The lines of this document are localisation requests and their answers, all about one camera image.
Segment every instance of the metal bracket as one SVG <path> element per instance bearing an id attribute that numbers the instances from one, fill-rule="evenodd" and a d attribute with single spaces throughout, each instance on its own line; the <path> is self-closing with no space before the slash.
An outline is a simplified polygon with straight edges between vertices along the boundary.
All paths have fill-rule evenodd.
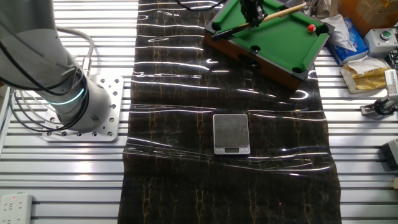
<path id="1" fill-rule="evenodd" d="M 361 106 L 361 114 L 362 116 L 368 114 L 377 114 L 374 110 L 374 104 L 372 103 L 371 105 Z"/>
<path id="2" fill-rule="evenodd" d="M 111 110 L 108 117 L 96 129 L 88 133 L 79 133 L 72 130 L 43 133 L 43 138 L 48 142 L 115 142 L 118 140 L 119 117 L 123 97 L 124 80 L 122 76 L 113 75 L 92 75 L 91 80 L 101 85 L 111 98 Z M 60 122 L 57 114 L 47 110 L 47 120 Z M 56 124 L 45 122 L 45 125 L 52 128 L 59 128 Z"/>

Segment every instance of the metal rail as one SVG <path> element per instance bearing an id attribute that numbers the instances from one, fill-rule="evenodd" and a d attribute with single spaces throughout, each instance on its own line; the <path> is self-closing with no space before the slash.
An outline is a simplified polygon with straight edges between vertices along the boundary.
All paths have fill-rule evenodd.
<path id="1" fill-rule="evenodd" d="M 8 129 L 0 149 L 0 196 L 32 194 L 33 224 L 117 223 L 123 182 L 122 152 L 131 103 L 137 4 L 129 0 L 54 2 L 58 26 L 78 29 L 93 37 L 96 48 L 91 74 L 122 75 L 125 89 L 120 138 L 116 143 L 50 144 L 40 134 L 23 128 L 12 116 L 6 121 Z M 81 62 L 88 43 L 68 34 L 60 33 L 60 37 L 71 54 L 82 55 L 78 57 Z M 343 224 L 398 223 L 398 192 L 392 188 L 398 172 L 388 171 L 377 149 L 396 138 L 397 116 L 375 121 L 359 112 L 359 106 L 385 96 L 386 91 L 351 95 L 327 49 L 320 52 L 315 65 L 328 118 L 331 152 L 341 182 Z M 44 106 L 28 101 L 45 116 Z"/>

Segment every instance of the black marble mat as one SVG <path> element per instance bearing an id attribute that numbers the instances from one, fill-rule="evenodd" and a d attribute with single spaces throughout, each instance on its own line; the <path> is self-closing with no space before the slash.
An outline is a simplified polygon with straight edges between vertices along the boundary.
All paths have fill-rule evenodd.
<path id="1" fill-rule="evenodd" d="M 207 47 L 217 10 L 139 1 L 118 223 L 341 223 L 315 71 L 292 93 Z M 248 158 L 213 155 L 217 113 L 248 115 Z"/>

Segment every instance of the green felt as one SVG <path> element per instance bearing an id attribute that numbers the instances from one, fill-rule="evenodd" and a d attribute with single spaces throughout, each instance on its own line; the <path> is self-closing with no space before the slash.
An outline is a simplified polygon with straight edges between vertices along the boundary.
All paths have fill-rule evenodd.
<path id="1" fill-rule="evenodd" d="M 281 9 L 281 3 L 264 0 L 264 10 L 268 14 Z M 221 27 L 220 32 L 244 23 L 246 21 L 241 14 L 239 0 L 231 0 L 215 20 L 215 24 Z M 328 37 L 327 34 L 317 36 L 309 33 L 307 27 L 310 24 L 316 25 L 317 29 L 323 25 L 316 19 L 294 12 L 283 18 L 263 22 L 258 28 L 238 32 L 231 39 L 247 49 L 255 45 L 260 47 L 259 55 L 290 71 L 293 68 L 304 71 Z"/>

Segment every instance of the yellow package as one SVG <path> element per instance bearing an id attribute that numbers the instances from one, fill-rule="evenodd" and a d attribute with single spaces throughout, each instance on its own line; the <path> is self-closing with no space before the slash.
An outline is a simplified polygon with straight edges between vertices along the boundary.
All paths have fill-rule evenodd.
<path id="1" fill-rule="evenodd" d="M 386 86 L 386 79 L 384 78 L 384 71 L 390 68 L 375 68 L 373 70 L 358 74 L 356 70 L 350 68 L 348 65 L 343 67 L 349 70 L 355 82 L 356 90 L 376 90 Z"/>
<path id="2" fill-rule="evenodd" d="M 340 70 L 350 93 L 376 90 L 386 86 L 384 71 L 390 69 L 385 61 L 365 57 L 349 62 Z"/>

